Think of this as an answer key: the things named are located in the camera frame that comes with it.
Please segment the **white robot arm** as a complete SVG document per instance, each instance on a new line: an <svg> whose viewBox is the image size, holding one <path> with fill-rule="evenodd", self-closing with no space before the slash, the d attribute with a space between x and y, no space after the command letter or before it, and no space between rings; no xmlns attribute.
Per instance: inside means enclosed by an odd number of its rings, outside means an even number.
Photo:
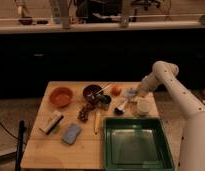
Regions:
<svg viewBox="0 0 205 171"><path fill-rule="evenodd" d="M156 61L150 74L139 86L138 95L145 97L164 85L186 119L181 137L178 171L205 171L205 105L176 76L174 63Z"/></svg>

